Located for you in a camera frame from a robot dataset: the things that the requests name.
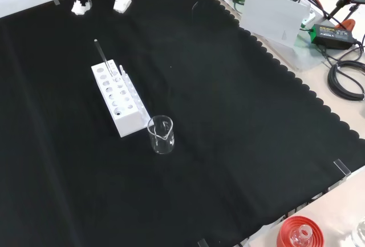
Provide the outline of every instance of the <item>metal stand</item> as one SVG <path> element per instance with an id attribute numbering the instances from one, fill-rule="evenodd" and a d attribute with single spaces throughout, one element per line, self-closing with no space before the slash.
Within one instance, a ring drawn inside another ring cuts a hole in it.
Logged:
<path id="1" fill-rule="evenodd" d="M 350 7 L 350 13 L 346 16 L 345 20 L 349 19 L 349 17 L 359 8 L 359 5 L 365 4 L 365 0 L 338 0 L 336 3 L 336 8 L 331 12 L 331 16 L 333 17 L 341 8 L 345 5 L 349 5 L 351 3 L 356 3 L 355 5 Z"/>

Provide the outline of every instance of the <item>clear plastic clip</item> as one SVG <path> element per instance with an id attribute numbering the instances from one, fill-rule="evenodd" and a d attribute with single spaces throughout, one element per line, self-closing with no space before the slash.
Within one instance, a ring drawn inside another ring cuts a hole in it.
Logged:
<path id="1" fill-rule="evenodd" d="M 351 175 L 351 171 L 346 167 L 346 165 L 343 164 L 343 162 L 340 159 L 336 159 L 334 162 L 338 169 L 341 170 L 341 172 L 344 174 L 345 177 L 348 177 Z"/>
<path id="2" fill-rule="evenodd" d="M 198 241 L 199 247 L 209 247 L 209 245 L 206 243 L 205 239 Z"/>

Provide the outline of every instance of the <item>power adapter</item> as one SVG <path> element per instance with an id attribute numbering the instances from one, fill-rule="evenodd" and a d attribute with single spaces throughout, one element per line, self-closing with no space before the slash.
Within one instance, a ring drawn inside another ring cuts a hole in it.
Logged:
<path id="1" fill-rule="evenodd" d="M 352 33 L 345 29 L 336 29 L 332 26 L 314 25 L 310 32 L 310 39 L 313 44 L 322 45 L 331 49 L 349 49 L 358 43 Z"/>

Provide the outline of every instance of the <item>table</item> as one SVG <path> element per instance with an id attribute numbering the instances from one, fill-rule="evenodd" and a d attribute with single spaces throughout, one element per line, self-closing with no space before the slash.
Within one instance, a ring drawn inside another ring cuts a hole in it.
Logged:
<path id="1" fill-rule="evenodd" d="M 217 1 L 133 0 L 125 16 L 113 3 L 0 21 L 2 245 L 231 247 L 338 181 L 334 160 L 364 165 L 356 133 Z M 119 138 L 90 69 L 95 38 L 149 114 L 174 121 L 171 154 L 146 130 Z"/>
<path id="2" fill-rule="evenodd" d="M 365 216 L 365 171 L 304 207 L 293 216 L 305 216 L 318 224 L 325 246 L 353 247 L 350 234 Z M 272 247 L 283 222 L 249 242 L 250 247 Z"/>
<path id="3" fill-rule="evenodd" d="M 240 18 L 240 15 L 237 14 L 228 4 L 224 1 L 220 0 L 221 4 L 228 9 L 231 14 L 233 14 L 237 19 Z M 325 60 L 320 65 L 308 70 L 308 71 L 298 71 L 295 69 L 295 65 L 289 63 L 285 59 L 283 59 L 277 51 L 270 47 L 269 43 L 266 39 L 262 39 L 258 37 L 258 40 L 263 43 L 269 53 L 274 55 L 274 58 L 280 60 L 282 64 L 284 64 L 289 71 L 295 73 L 297 78 L 300 78 L 304 84 L 308 85 L 311 90 L 316 92 L 317 97 L 321 98 L 324 101 L 324 104 L 329 106 L 332 112 L 336 113 L 340 116 L 341 120 L 346 122 L 352 130 L 355 130 L 362 139 L 365 139 L 365 105 L 363 102 L 350 102 L 343 100 L 337 96 L 335 96 L 328 88 L 326 77 L 329 71 L 328 64 Z M 365 62 L 365 56 L 363 56 L 360 60 L 361 62 Z M 363 86 L 365 86 L 365 78 L 363 75 L 357 71 L 348 72 L 350 76 L 353 76 L 356 80 L 358 80 Z M 353 92 L 359 92 L 358 88 L 348 79 L 339 75 L 339 80 L 346 88 Z"/>

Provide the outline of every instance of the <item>glass beaker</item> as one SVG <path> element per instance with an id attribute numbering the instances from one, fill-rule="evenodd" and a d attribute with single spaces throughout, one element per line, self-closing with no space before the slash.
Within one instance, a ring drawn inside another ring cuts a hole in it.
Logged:
<path id="1" fill-rule="evenodd" d="M 154 116 L 149 120 L 147 130 L 156 153 L 167 154 L 172 151 L 175 144 L 172 127 L 172 120 L 167 116 Z"/>
<path id="2" fill-rule="evenodd" d="M 352 231 L 351 238 L 356 247 L 365 247 L 365 218 Z"/>

